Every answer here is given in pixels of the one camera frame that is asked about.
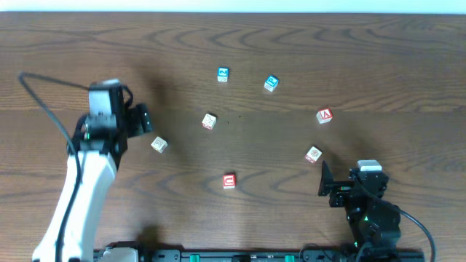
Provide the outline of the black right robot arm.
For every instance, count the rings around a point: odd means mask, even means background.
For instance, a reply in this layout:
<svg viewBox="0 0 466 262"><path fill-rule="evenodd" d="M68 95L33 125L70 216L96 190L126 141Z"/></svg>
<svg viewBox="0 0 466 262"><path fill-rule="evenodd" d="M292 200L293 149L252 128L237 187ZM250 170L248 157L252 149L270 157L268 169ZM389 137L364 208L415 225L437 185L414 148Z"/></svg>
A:
<svg viewBox="0 0 466 262"><path fill-rule="evenodd" d="M400 214L382 203L389 178L376 160L359 160L349 179L336 181L322 163L319 196L330 207L343 207L354 243L343 245L334 261L397 261Z"/></svg>

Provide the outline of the red letter I block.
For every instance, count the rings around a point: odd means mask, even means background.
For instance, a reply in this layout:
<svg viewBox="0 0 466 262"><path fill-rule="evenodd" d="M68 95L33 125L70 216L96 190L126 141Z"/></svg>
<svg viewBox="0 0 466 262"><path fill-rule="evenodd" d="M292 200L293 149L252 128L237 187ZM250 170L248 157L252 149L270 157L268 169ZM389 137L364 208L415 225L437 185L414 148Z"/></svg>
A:
<svg viewBox="0 0 466 262"><path fill-rule="evenodd" d="M159 136L157 136L151 143L151 147L159 153L162 153L167 148L167 146L167 141Z"/></svg>

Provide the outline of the blue number 2 block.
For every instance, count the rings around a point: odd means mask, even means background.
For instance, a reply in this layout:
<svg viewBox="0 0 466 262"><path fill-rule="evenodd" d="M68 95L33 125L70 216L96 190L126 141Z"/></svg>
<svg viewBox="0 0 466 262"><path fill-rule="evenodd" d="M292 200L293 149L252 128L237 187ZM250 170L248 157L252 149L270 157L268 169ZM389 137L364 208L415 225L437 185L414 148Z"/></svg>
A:
<svg viewBox="0 0 466 262"><path fill-rule="evenodd" d="M219 82L228 82L229 69L227 67L218 67L217 80Z"/></svg>

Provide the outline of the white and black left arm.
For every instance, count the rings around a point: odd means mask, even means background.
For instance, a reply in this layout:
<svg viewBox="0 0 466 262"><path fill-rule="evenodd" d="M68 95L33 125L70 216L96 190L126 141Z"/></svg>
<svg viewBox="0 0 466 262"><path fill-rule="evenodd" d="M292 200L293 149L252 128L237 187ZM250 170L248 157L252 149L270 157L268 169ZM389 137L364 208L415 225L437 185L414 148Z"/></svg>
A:
<svg viewBox="0 0 466 262"><path fill-rule="evenodd" d="M93 260L100 214L127 141L153 130L146 104L124 99L128 90L117 79L90 85L90 111L76 123L66 181L33 261Z"/></svg>

